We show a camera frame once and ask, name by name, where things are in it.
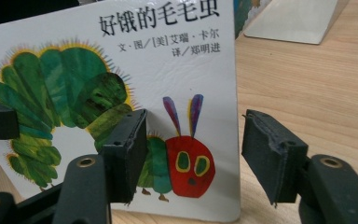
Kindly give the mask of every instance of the book cover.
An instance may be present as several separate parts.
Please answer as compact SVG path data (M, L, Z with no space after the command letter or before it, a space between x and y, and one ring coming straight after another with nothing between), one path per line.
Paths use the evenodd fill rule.
M137 193L113 208L237 219L233 10L225 0L111 0L0 24L0 103L17 111L21 133L0 140L0 164L19 193L60 184L72 159L96 154L121 116L145 108Z

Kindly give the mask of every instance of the white object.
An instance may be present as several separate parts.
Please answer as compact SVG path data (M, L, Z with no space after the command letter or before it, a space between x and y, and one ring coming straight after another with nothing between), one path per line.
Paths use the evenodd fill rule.
M251 37L320 44L349 0L272 0L249 25Z

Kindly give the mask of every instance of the caterpillar leg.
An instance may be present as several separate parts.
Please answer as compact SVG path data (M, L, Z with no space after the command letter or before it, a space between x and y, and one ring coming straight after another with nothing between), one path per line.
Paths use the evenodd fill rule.
M170 201L170 200L168 200L163 194L159 194L158 199L159 199L160 201L167 202L167 203Z
M39 187L39 189L40 189L40 191L45 191L45 189L44 188L42 188L42 187Z
M142 193L144 195L151 195L150 191L147 191L147 189L142 189Z

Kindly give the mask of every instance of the caterpillar eye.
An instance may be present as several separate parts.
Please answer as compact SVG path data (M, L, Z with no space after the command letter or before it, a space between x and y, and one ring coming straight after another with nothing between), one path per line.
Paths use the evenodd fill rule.
M211 162L206 156L198 156L196 160L196 165L194 167L194 172L196 176L205 175L211 166Z
M178 153L176 157L176 170L181 173L187 173L190 170L190 157L185 151Z

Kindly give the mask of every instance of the red caterpillar head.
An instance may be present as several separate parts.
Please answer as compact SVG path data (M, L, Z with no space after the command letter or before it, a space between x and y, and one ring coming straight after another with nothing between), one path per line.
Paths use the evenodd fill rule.
M191 136L181 135L179 119L173 100L164 97L165 109L170 115L178 136L166 140L172 190L178 196L199 198L213 181L215 169L212 153L194 138L203 96L197 94L190 103Z

